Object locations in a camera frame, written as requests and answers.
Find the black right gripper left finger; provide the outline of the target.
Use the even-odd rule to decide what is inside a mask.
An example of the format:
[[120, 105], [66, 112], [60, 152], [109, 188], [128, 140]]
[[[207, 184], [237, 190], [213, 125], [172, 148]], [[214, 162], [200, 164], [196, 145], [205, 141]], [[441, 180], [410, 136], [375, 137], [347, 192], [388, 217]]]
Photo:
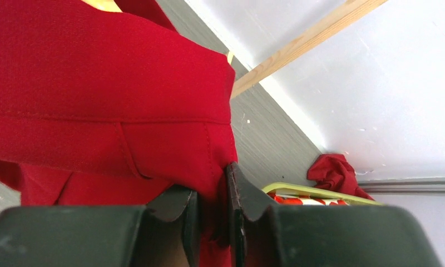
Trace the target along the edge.
[[198, 266], [198, 196], [172, 186], [146, 205], [12, 207], [0, 266]]

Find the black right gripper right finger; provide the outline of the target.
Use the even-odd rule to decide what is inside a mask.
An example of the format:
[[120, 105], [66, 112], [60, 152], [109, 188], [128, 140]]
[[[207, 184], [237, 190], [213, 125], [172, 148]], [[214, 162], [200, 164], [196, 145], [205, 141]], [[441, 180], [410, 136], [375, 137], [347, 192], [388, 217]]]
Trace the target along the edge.
[[394, 206], [281, 205], [226, 168], [233, 266], [440, 266], [415, 217]]

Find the poppy print white skirt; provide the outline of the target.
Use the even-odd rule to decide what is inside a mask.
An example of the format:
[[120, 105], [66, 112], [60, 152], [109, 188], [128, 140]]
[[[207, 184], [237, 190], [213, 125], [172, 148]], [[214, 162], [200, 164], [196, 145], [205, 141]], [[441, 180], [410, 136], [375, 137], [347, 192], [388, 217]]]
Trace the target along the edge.
[[273, 200], [282, 205], [349, 205], [342, 199], [319, 199], [310, 196], [293, 196], [283, 194], [268, 194]]

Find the red garment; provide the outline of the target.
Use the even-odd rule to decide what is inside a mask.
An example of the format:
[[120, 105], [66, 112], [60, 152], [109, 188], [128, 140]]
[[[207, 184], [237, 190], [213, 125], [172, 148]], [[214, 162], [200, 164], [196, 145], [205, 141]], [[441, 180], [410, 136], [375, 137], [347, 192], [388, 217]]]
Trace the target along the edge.
[[201, 266], [230, 266], [235, 72], [156, 1], [0, 1], [0, 182], [30, 205], [201, 199]]

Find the wooden hanger with metal hook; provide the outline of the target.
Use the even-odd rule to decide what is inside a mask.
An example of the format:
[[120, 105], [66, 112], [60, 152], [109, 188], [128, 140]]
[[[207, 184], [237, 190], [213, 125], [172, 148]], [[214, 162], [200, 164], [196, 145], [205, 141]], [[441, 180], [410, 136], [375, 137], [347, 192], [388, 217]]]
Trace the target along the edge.
[[122, 13], [121, 8], [114, 0], [82, 0], [88, 5], [101, 11]]

